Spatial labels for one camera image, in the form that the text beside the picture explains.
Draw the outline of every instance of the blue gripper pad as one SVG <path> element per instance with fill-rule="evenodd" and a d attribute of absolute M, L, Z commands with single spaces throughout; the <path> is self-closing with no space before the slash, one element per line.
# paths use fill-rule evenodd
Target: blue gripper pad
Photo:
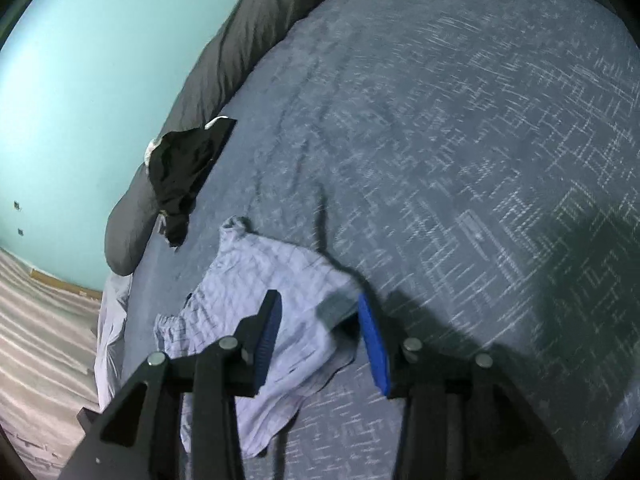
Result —
<path fill-rule="evenodd" d="M 391 392 L 391 378 L 389 377 L 388 354 L 383 343 L 380 329 L 377 326 L 367 297 L 364 294 L 358 299 L 358 319 L 360 321 L 360 331 L 367 347 L 367 355 L 371 366 L 371 375 L 376 386 L 380 388 L 386 397 Z"/>
<path fill-rule="evenodd" d="M 274 293 L 274 302 L 271 307 L 269 317 L 267 318 L 260 339 L 258 339 L 254 352 L 254 387 L 257 390 L 267 380 L 269 365 L 271 364 L 271 356 L 276 346 L 276 338 L 280 329 L 280 321 L 282 320 L 282 297 L 275 291 L 270 290 L 267 294 Z"/>

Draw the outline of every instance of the light blue cloth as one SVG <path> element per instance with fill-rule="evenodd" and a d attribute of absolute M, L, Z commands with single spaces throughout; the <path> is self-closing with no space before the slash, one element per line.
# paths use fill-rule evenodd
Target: light blue cloth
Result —
<path fill-rule="evenodd" d="M 258 312 L 264 295 L 282 296 L 282 322 L 267 380 L 253 399 L 238 397 L 242 452 L 255 456 L 355 356 L 356 344 L 335 327 L 354 314 L 358 283 L 320 254 L 247 232 L 238 218 L 220 228 L 220 248 L 177 316 L 158 316 L 158 349 L 169 357 L 198 353 Z M 182 408 L 181 437 L 191 449 L 191 396 Z"/>

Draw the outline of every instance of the wooden baseboard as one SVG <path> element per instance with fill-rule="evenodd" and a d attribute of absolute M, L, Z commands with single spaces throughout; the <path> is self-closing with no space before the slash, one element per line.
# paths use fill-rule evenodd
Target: wooden baseboard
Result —
<path fill-rule="evenodd" d="M 59 288 L 60 290 L 71 292 L 72 294 L 77 294 L 78 296 L 82 296 L 83 298 L 91 298 L 92 300 L 102 301 L 102 293 L 98 290 L 91 290 L 90 288 L 84 288 L 84 286 L 78 286 L 73 285 L 72 283 L 63 282 L 62 280 L 54 278 L 53 276 L 49 276 L 48 274 L 44 274 L 44 272 L 40 272 L 36 269 L 31 269 L 29 275 L 34 280 L 40 283 L 44 283 L 45 285 Z"/>

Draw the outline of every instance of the metal screw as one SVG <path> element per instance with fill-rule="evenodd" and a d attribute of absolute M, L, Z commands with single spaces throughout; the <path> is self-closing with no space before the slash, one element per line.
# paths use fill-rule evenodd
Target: metal screw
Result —
<path fill-rule="evenodd" d="M 418 362 L 416 352 L 422 350 L 422 341 L 416 337 L 408 337 L 402 341 L 402 354 L 408 363 L 415 364 Z"/>
<path fill-rule="evenodd" d="M 238 346 L 238 339 L 236 339 L 232 335 L 227 335 L 224 336 L 220 341 L 218 341 L 218 345 L 223 350 L 233 350 Z"/>
<path fill-rule="evenodd" d="M 149 357 L 146 358 L 146 362 L 150 366 L 159 366 L 164 363 L 165 359 L 166 355 L 164 355 L 162 352 L 153 352 L 152 354 L 149 354 Z"/>
<path fill-rule="evenodd" d="M 494 360 L 489 354 L 478 354 L 476 356 L 476 364 L 481 368 L 491 368 L 494 365 Z"/>
<path fill-rule="evenodd" d="M 419 352 L 422 350 L 422 341 L 417 337 L 408 337 L 402 342 L 402 346 L 408 352 Z"/>

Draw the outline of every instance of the blue patterned bedspread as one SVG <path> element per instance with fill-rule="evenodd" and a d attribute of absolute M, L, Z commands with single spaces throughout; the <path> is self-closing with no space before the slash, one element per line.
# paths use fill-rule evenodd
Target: blue patterned bedspread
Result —
<path fill-rule="evenodd" d="M 124 375 L 245 216 L 432 346 L 493 348 L 579 478 L 602 478 L 640 421 L 639 89 L 632 38 L 592 0 L 325 1 L 225 107 L 186 243 L 152 237 Z M 247 477 L 386 480 L 401 416 L 360 348 Z"/>

